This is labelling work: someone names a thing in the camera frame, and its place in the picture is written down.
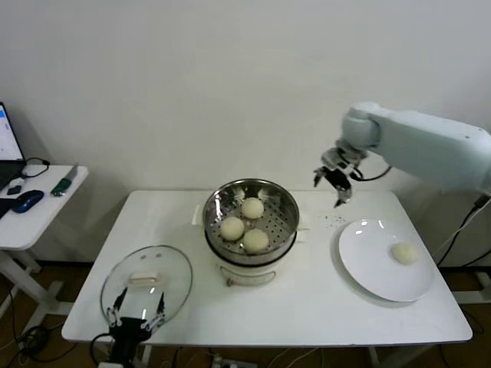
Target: black cable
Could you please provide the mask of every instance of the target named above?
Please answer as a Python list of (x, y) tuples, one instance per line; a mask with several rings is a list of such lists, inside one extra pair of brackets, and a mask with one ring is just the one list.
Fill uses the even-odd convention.
[(5, 283), (5, 288), (8, 291), (8, 295), (10, 297), (10, 307), (12, 310), (12, 333), (14, 334), (14, 339), (16, 343), (20, 343), (23, 347), (20, 349), (12, 358), (10, 363), (7, 365), (7, 367), (10, 367), (11, 364), (13, 363), (14, 359), (18, 357), (20, 354), (22, 354), (25, 357), (28, 357), (35, 362), (39, 363), (51, 363), (56, 360), (61, 359), (62, 357), (66, 356), (69, 354), (75, 347), (77, 347), (77, 344), (73, 345), (70, 349), (62, 353), (61, 355), (51, 358), (51, 359), (40, 359), (35, 356), (35, 354), (38, 354), (41, 350), (44, 349), (44, 347), (48, 344), (49, 341), (49, 333), (50, 330), (46, 327), (43, 326), (33, 326), (29, 328), (27, 331), (25, 331), (20, 337), (17, 336), (17, 332), (15, 331), (15, 308), (14, 308), (14, 296), (12, 295), (12, 290), (8, 286), (7, 278), (3, 276), (3, 281)]
[(450, 364), (448, 364), (447, 359), (445, 355), (443, 354), (443, 347), (442, 344), (438, 345), (438, 350), (440, 351), (440, 356), (442, 357), (443, 364), (445, 364), (446, 368), (452, 368)]
[(486, 253), (484, 253), (483, 255), (480, 255), (478, 258), (476, 259), (473, 259), (471, 262), (467, 262), (466, 264), (463, 264), (462, 266), (460, 267), (467, 267), (468, 265), (471, 265), (472, 263), (474, 262), (477, 262), (477, 261), (480, 261), (481, 259), (485, 258), (486, 256), (488, 256), (489, 254), (491, 253), (491, 249), (488, 250)]
[(384, 171), (383, 173), (381, 173), (380, 175), (377, 175), (377, 176), (374, 176), (373, 178), (368, 178), (368, 179), (365, 179), (365, 178), (363, 177), (363, 174), (362, 174), (361, 176), (356, 176), (356, 175), (353, 175), (353, 173), (352, 173), (352, 174), (350, 175), (350, 177), (351, 177), (353, 180), (357, 181), (357, 182), (371, 182), (371, 181), (373, 181), (373, 180), (377, 180), (377, 179), (380, 179), (380, 178), (381, 178), (381, 177), (383, 177), (383, 176), (386, 176), (386, 175), (389, 173), (389, 171), (391, 171), (391, 170), (392, 170), (392, 166), (388, 166), (388, 167), (385, 169), (385, 171)]
[(63, 326), (64, 326), (64, 323), (59, 324), (59, 325), (54, 326), (54, 327), (50, 327), (50, 328), (48, 328), (48, 331), (54, 331), (54, 330), (57, 330), (58, 328), (62, 328)]
[(51, 363), (51, 362), (54, 362), (56, 360), (61, 359), (62, 357), (65, 357), (66, 355), (68, 355), (69, 353), (71, 353), (77, 346), (78, 346), (78, 343), (75, 343), (70, 349), (68, 349), (67, 351), (65, 351), (61, 355), (58, 355), (57, 357), (51, 358), (51, 359), (39, 359), (39, 358), (36, 358), (34, 356), (31, 356), (31, 355), (26, 355), (26, 356), (29, 357), (29, 358), (31, 358), (31, 360), (34, 360), (37, 363)]
[(91, 358), (92, 358), (92, 361), (94, 362), (95, 366), (99, 365), (99, 361), (97, 360), (97, 358), (95, 357), (95, 354), (94, 354), (94, 344), (101, 337), (106, 337), (106, 336), (110, 336), (110, 333), (108, 333), (108, 332), (99, 333), (95, 338), (92, 339), (91, 345), (89, 345), (89, 353), (91, 354)]
[(21, 351), (19, 350), (13, 357), (10, 359), (10, 362), (5, 366), (5, 368), (10, 368), (12, 366), (12, 363), (14, 363), (15, 358), (17, 358), (21, 354)]
[(41, 163), (43, 165), (45, 165), (46, 167), (42, 171), (37, 172), (34, 175), (28, 175), (25, 172), (21, 172), (21, 175), (20, 175), (21, 178), (23, 178), (23, 179), (35, 178), (37, 176), (40, 176), (42, 173), (46, 173), (49, 170), (49, 166), (51, 165), (51, 163), (49, 161), (47, 161), (46, 159), (40, 159), (39, 157), (29, 157), (27, 160), (25, 160), (25, 165), (27, 165), (28, 162), (29, 161), (32, 161), (33, 159), (36, 159), (38, 161), (41, 161)]
[(5, 289), (7, 289), (8, 295), (10, 296), (10, 310), (12, 311), (12, 333), (14, 335), (14, 340), (16, 343), (19, 342), (17, 332), (15, 331), (15, 309), (14, 309), (14, 296), (12, 295), (12, 290), (8, 286), (8, 281), (7, 278), (2, 275), (2, 280), (5, 284)]
[(216, 355), (216, 354), (213, 352), (213, 350), (212, 350), (212, 348), (211, 348), (211, 347), (209, 347), (209, 348), (208, 348), (208, 354), (209, 354), (209, 357), (210, 357), (210, 358), (211, 358), (211, 360), (212, 360), (211, 362), (209, 362), (209, 365), (210, 365), (210, 366), (212, 366), (212, 365), (213, 365), (213, 361), (214, 361), (214, 359), (215, 359), (215, 355)]
[[(466, 217), (464, 218), (464, 220), (462, 221), (462, 224), (460, 224), (459, 228), (462, 228), (466, 223), (467, 223), (467, 220), (469, 219), (469, 217), (475, 212), (477, 211), (479, 208), (474, 206), (471, 208), (471, 210), (467, 213)], [(443, 261), (445, 261), (445, 258), (447, 258), (447, 255), (450, 253), (450, 251), (452, 250), (453, 246), (455, 245), (455, 242), (457, 240), (457, 238), (459, 237), (461, 232), (457, 232), (453, 238), (452, 238), (452, 242), (450, 243), (450, 247), (448, 247), (447, 251), (445, 251), (445, 254), (443, 255), (443, 257), (438, 261), (437, 263), (437, 267), (439, 267)]]
[(468, 317), (467, 322), (472, 321), (473, 324), (475, 324), (479, 328), (478, 330), (475, 330), (473, 328), (472, 324), (469, 324), (469, 325), (471, 325), (470, 328), (472, 328), (472, 330), (475, 334), (482, 335), (482, 334), (484, 334), (484, 332), (486, 332), (486, 330), (484, 330), (484, 326), (469, 311), (462, 309), (462, 312), (464, 313), (465, 316)]
[(177, 368), (178, 366), (178, 360), (179, 360), (179, 351), (181, 350), (180, 347), (176, 349), (176, 352), (174, 353), (174, 357), (172, 358), (172, 368)]
[[(344, 157), (344, 154), (339, 149), (338, 149), (338, 155), (339, 155), (339, 157), (341, 157), (341, 159), (344, 161), (344, 163), (351, 165), (351, 163), (346, 159), (346, 157)], [(392, 166), (388, 166), (385, 169), (385, 171), (383, 173), (381, 173), (380, 175), (374, 176), (373, 178), (365, 179), (363, 173), (359, 170), (359, 168), (357, 168), (355, 166), (353, 168), (354, 173), (350, 174), (350, 178), (352, 178), (353, 180), (355, 180), (357, 182), (371, 182), (373, 180), (377, 180), (383, 176), (386, 176), (389, 173), (389, 171), (391, 171), (391, 170), (392, 170)]]

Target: laptop screen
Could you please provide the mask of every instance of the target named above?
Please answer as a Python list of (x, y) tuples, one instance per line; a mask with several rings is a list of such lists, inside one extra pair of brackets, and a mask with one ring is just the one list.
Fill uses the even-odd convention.
[(8, 122), (3, 105), (0, 104), (0, 161), (23, 160), (22, 152)]

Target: table leg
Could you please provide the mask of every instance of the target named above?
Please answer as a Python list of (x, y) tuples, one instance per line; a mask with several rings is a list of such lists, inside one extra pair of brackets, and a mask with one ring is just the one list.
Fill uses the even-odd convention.
[(142, 362), (139, 359), (134, 359), (133, 365), (135, 366), (135, 368), (148, 368), (148, 365), (146, 365), (144, 362)]
[(454, 291), (452, 294), (458, 304), (488, 304), (491, 303), (491, 278), (486, 272), (476, 272), (483, 289), (480, 291)]
[[(56, 295), (63, 287), (63, 282), (61, 281), (53, 281), (49, 286), (48, 293), (56, 298)], [(36, 308), (35, 312), (29, 318), (28, 323), (24, 327), (24, 332), (29, 330), (31, 327), (39, 326), (44, 317), (48, 314), (56, 314), (59, 316), (67, 316), (70, 313), (71, 308), (73, 307), (73, 303), (67, 301), (55, 301), (55, 305), (53, 307), (47, 307), (43, 304), (39, 304)]]
[(148, 366), (148, 363), (150, 362), (151, 353), (152, 353), (152, 346), (145, 345), (145, 347), (143, 348), (143, 356), (141, 357), (141, 363), (143, 363), (145, 366)]
[(31, 251), (16, 251), (9, 252), (9, 254), (17, 258), (25, 267), (30, 267), (33, 273), (38, 274), (41, 272), (41, 266), (36, 262), (34, 254)]
[(55, 297), (41, 287), (26, 271), (14, 262), (4, 251), (0, 251), (0, 272), (22, 289), (39, 304), (49, 309), (55, 309)]
[(376, 363), (378, 362), (378, 357), (375, 348), (369, 347), (368, 349), (370, 349), (373, 368), (400, 368), (432, 347), (434, 347), (434, 345), (431, 344), (398, 347), (391, 355), (379, 363)]
[[(30, 267), (27, 267), (25, 269), (25, 272), (30, 274), (31, 273), (31, 268)], [(18, 286), (17, 285), (14, 285), (14, 287), (10, 290), (10, 294), (12, 294), (12, 298), (15, 298), (17, 296), (17, 293), (18, 293)], [(0, 305), (0, 318), (3, 317), (4, 313), (7, 311), (8, 307), (10, 306), (10, 303), (11, 303), (11, 299), (10, 299), (10, 296), (7, 295), (7, 297), (3, 300), (3, 303), (2, 305)]]

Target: power strip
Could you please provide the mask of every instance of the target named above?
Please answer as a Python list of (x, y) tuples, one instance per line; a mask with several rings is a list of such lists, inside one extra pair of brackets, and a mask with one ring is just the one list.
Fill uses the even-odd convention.
[(239, 362), (238, 360), (223, 359), (220, 355), (213, 357), (211, 368), (258, 368), (255, 363)]

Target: computer mouse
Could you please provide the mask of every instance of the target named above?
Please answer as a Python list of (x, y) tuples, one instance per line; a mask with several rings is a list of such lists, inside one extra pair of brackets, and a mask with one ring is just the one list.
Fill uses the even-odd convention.
[(24, 213), (28, 211), (33, 205), (41, 201), (44, 197), (44, 192), (41, 190), (30, 190), (26, 193), (22, 193), (15, 199), (15, 203), (12, 206), (12, 211), (17, 213)]

